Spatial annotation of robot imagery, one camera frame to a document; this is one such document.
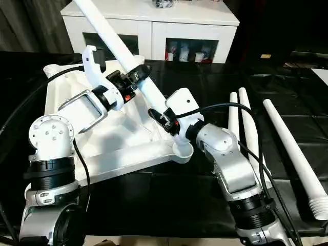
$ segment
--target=white pipe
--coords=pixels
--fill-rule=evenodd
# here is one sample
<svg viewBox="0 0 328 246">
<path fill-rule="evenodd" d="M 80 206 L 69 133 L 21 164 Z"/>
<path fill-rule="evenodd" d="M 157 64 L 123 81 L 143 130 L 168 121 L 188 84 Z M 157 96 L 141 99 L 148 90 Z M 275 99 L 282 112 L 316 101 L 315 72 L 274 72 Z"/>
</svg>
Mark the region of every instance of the white pipe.
<svg viewBox="0 0 328 246">
<path fill-rule="evenodd" d="M 240 103 L 243 104 L 244 106 L 248 107 L 249 109 L 251 109 L 246 89 L 244 87 L 239 88 L 238 92 L 239 92 Z M 247 113 L 245 110 L 241 110 L 241 115 L 242 115 L 242 121 L 244 124 L 247 147 L 256 156 L 259 156 L 259 154 L 258 154 L 258 136 L 257 136 L 257 131 L 256 131 L 256 126 L 255 126 L 254 120 L 251 117 L 251 115 L 249 113 Z M 250 160 L 250 163 L 254 169 L 254 172 L 255 172 L 258 180 L 260 180 L 260 172 L 259 172 L 258 162 L 250 154 L 249 154 L 249 160 Z M 265 163 L 264 156 L 263 156 L 263 164 L 265 166 L 267 166 L 267 164 Z M 266 187 L 271 188 L 272 184 L 266 173 L 264 174 L 264 179 L 265 179 Z"/>
<path fill-rule="evenodd" d="M 230 93 L 230 102 L 237 103 L 238 96 L 236 92 Z M 228 129 L 236 135 L 237 140 L 239 141 L 239 119 L 238 119 L 238 108 L 237 107 L 229 107 L 229 118 L 228 118 Z"/>
<path fill-rule="evenodd" d="M 279 134 L 279 137 L 293 162 L 295 170 L 309 197 L 309 205 L 317 220 L 328 219 L 328 196 L 309 162 L 298 147 L 291 132 L 283 122 L 278 111 L 269 99 L 263 101 L 264 107 Z"/>
<path fill-rule="evenodd" d="M 122 65 L 124 70 L 129 72 L 137 67 L 139 64 L 133 57 L 132 53 L 116 34 L 114 29 L 109 25 L 93 2 L 91 0 L 74 1 L 96 30 L 100 38 L 104 41 Z M 151 107 L 156 111 L 163 113 L 167 109 L 167 106 L 165 105 L 165 97 L 149 77 L 140 82 L 138 88 L 150 103 Z"/>
</svg>

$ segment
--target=black table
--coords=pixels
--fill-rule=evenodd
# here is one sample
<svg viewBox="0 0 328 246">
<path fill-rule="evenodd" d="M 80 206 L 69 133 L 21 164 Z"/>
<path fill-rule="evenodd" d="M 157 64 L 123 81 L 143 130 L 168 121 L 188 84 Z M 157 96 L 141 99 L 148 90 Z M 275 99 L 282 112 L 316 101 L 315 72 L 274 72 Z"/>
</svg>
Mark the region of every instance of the black table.
<svg viewBox="0 0 328 246">
<path fill-rule="evenodd" d="M 6 73 L 0 75 L 4 92 L 0 97 L 1 123 L 31 87 L 44 81 L 43 66 L 80 59 L 79 55 L 0 55 L 8 61 Z M 18 59 L 19 64 L 24 64 L 21 70 L 13 69 Z M 151 77 L 164 95 L 187 87 L 200 106 L 227 102 L 232 91 L 246 87 L 251 106 L 260 119 L 265 160 L 297 229 L 301 236 L 326 233 L 325 221 L 314 220 L 305 191 L 261 103 L 265 98 L 272 100 L 328 191 L 328 86 L 324 82 L 310 70 L 163 61 L 146 63 L 152 65 Z M 45 91 L 17 117 L 0 143 L 2 200 L 10 219 L 17 225 L 24 207 L 26 183 L 22 173 L 28 166 L 28 154 L 33 153 L 28 145 L 28 128 L 42 115 L 44 101 Z M 228 126 L 228 109 L 204 116 L 206 122 Z M 212 170 L 212 165 L 195 147 L 187 164 L 163 163 L 94 184 L 88 211 L 88 234 L 236 237 L 228 204 Z"/>
</svg>

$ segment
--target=pipe end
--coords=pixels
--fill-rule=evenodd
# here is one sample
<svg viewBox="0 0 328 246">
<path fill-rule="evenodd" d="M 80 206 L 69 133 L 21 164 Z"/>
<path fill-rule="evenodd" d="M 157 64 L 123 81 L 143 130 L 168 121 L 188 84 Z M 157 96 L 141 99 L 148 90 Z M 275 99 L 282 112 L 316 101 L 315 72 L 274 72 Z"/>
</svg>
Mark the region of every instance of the pipe end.
<svg viewBox="0 0 328 246">
<path fill-rule="evenodd" d="M 315 219 L 328 220 L 328 197 L 311 199 L 309 206 Z"/>
</svg>

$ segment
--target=black cable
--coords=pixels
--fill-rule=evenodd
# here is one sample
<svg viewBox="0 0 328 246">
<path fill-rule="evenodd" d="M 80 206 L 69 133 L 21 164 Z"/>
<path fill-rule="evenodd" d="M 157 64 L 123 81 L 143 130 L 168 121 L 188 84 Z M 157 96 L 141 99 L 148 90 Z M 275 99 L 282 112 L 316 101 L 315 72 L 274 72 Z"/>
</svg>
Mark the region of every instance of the black cable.
<svg viewBox="0 0 328 246">
<path fill-rule="evenodd" d="M 12 119 L 15 117 L 15 115 L 24 108 L 24 105 L 27 104 L 42 88 L 44 88 L 45 86 L 48 85 L 49 82 L 53 81 L 54 79 L 58 78 L 59 76 L 62 76 L 65 73 L 71 72 L 71 71 L 84 71 L 83 66 L 78 66 L 78 67 L 74 67 L 74 68 L 69 68 L 69 69 L 65 69 L 63 71 L 60 71 L 59 73 L 51 76 L 50 78 L 47 79 L 47 81 L 45 83 L 42 83 L 38 88 L 36 88 L 36 90 L 34 90 L 31 94 L 29 94 L 16 108 L 15 110 L 9 115 L 9 117 L 7 118 L 6 122 L 2 125 L 1 130 L 0 130 L 0 137 L 3 134 L 4 130 L 6 129 L 6 127 L 10 124 L 10 122 L 12 121 Z M 18 244 L 18 236 L 15 233 L 15 229 L 14 227 L 11 225 L 11 223 L 9 222 L 9 220 L 7 219 L 7 215 L 3 209 L 2 204 L 0 203 L 0 214 L 8 228 L 8 231 L 10 232 L 11 237 L 13 238 L 14 242 L 16 244 Z"/>
<path fill-rule="evenodd" d="M 84 167 L 84 170 L 85 170 L 86 176 L 87 176 L 87 199 L 88 199 L 87 200 L 87 203 L 86 203 L 86 211 L 87 211 L 88 210 L 88 206 L 89 206 L 90 196 L 91 196 L 91 192 L 90 192 L 90 186 L 91 186 L 91 184 L 90 184 L 90 174 L 89 174 L 89 170 L 88 170 L 87 164 L 84 161 L 84 159 L 83 159 L 83 157 L 81 155 L 81 152 L 80 152 L 80 150 L 77 147 L 77 144 L 76 144 L 76 140 L 75 139 L 73 140 L 73 145 L 74 145 L 74 149 L 75 149 L 75 151 L 77 153 L 77 156 L 80 159 L 80 161 L 81 161 L 81 163 L 82 163 L 82 165 Z"/>
<path fill-rule="evenodd" d="M 78 66 L 74 68 L 68 68 L 63 71 L 60 71 L 59 73 L 56 73 L 55 75 L 51 76 L 50 78 L 47 79 L 45 83 L 42 83 L 36 90 L 34 90 L 31 94 L 29 94 L 17 107 L 16 109 L 9 115 L 7 118 L 6 122 L 2 125 L 1 130 L 0 130 L 0 137 L 2 133 L 4 132 L 5 128 L 9 125 L 13 117 L 20 111 L 20 109 L 24 108 L 24 105 L 27 104 L 42 88 L 46 87 L 49 82 L 53 81 L 54 79 L 62 76 L 65 73 L 71 72 L 71 71 L 84 71 L 83 66 Z"/>
<path fill-rule="evenodd" d="M 242 147 L 247 153 L 249 153 L 254 159 L 256 159 L 257 161 L 259 161 L 259 158 L 258 158 L 258 157 L 257 157 L 257 156 L 256 156 L 256 155 L 255 155 L 250 149 L 249 149 L 249 148 L 247 148 L 243 143 L 241 143 L 240 141 L 238 141 L 238 144 L 239 144 L 239 145 L 240 145 L 240 146 L 241 146 L 241 147 Z M 281 196 L 281 194 L 280 194 L 280 192 L 279 192 L 279 190 L 278 190 L 278 188 L 277 188 L 277 184 L 275 183 L 274 179 L 272 178 L 272 176 L 271 176 L 271 174 L 270 174 L 268 168 L 267 168 L 266 166 L 264 166 L 263 169 L 264 169 L 266 175 L 268 176 L 268 178 L 269 178 L 269 180 L 270 180 L 270 182 L 271 182 L 271 184 L 272 184 L 272 187 L 273 187 L 273 189 L 275 190 L 275 193 L 277 194 L 277 197 L 278 197 L 279 203 L 281 204 L 281 207 L 282 207 L 283 211 L 284 211 L 285 214 L 286 214 L 287 220 L 289 221 L 290 225 L 292 226 L 292 229 L 293 229 L 293 231 L 294 231 L 294 233 L 295 233 L 295 235 L 296 235 L 297 242 L 299 243 L 299 245 L 303 245 L 303 244 L 302 244 L 302 241 L 301 241 L 301 238 L 300 238 L 300 236 L 299 236 L 299 234 L 298 234 L 298 231 L 296 230 L 296 228 L 295 228 L 295 226 L 294 226 L 294 223 L 293 223 L 292 217 L 291 217 L 291 215 L 290 215 L 290 213 L 289 213 L 289 211 L 288 211 L 288 209 L 287 209 L 287 207 L 286 207 L 286 204 L 283 202 L 282 196 Z M 277 217 L 280 219 L 281 223 L 282 223 L 282 224 L 285 224 L 284 219 L 281 219 L 281 216 L 280 216 L 278 210 L 276 210 L 275 213 L 276 213 Z"/>
<path fill-rule="evenodd" d="M 1 202 L 0 202 L 0 214 L 2 216 L 2 219 L 4 220 L 4 223 L 6 224 L 6 226 L 8 228 L 8 231 L 9 231 L 10 236 L 12 237 L 12 239 L 14 241 L 14 244 L 15 245 L 18 245 L 18 243 L 19 243 L 18 234 L 15 231 L 14 227 L 12 226 L 12 224 L 10 223 L 10 221 L 9 221 L 9 219 L 8 219 L 6 213 L 5 213 L 4 206 L 2 205 Z"/>
<path fill-rule="evenodd" d="M 195 113 L 199 113 L 199 112 L 203 112 L 203 111 L 211 111 L 213 109 L 216 109 L 216 108 L 220 108 L 220 107 L 238 107 L 238 108 L 241 108 L 243 110 L 245 110 L 246 112 L 248 112 L 251 117 L 253 118 L 254 120 L 254 123 L 255 123 L 255 126 L 256 126 L 256 131 L 257 131 L 257 136 L 258 136 L 258 153 L 261 153 L 259 154 L 259 173 L 260 173 L 260 181 L 261 181 L 261 184 L 262 184 L 262 187 L 263 187 L 263 190 L 264 190 L 264 194 L 269 198 L 270 197 L 270 194 L 269 194 L 269 191 L 268 191 L 268 188 L 267 188 L 267 184 L 265 183 L 265 179 L 264 179 L 264 171 L 263 171 L 263 151 L 262 151 L 262 132 L 260 131 L 260 126 L 259 126 L 259 122 L 254 114 L 254 112 L 246 107 L 245 105 L 242 105 L 242 104 L 237 104 L 235 102 L 226 102 L 224 104 L 214 104 L 214 105 L 210 105 L 210 106 L 206 106 L 206 107 L 202 107 L 202 108 L 198 108 L 198 109 L 195 109 L 195 110 L 192 110 L 190 112 L 187 112 L 187 113 L 184 113 L 184 114 L 179 114 L 176 116 L 176 118 L 183 118 L 183 117 L 186 117 L 186 116 L 189 116 L 189 115 L 192 115 L 192 114 L 195 114 Z"/>
</svg>

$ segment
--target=black connector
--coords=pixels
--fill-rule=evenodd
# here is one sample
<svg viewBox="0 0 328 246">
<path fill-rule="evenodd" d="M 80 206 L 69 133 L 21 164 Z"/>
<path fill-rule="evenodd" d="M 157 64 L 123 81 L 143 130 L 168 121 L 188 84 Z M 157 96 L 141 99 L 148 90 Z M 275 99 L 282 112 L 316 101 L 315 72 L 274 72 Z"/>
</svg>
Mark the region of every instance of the black connector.
<svg viewBox="0 0 328 246">
<path fill-rule="evenodd" d="M 273 199 L 265 199 L 263 194 L 229 202 L 230 211 L 239 229 L 255 229 L 275 221 Z"/>
</svg>

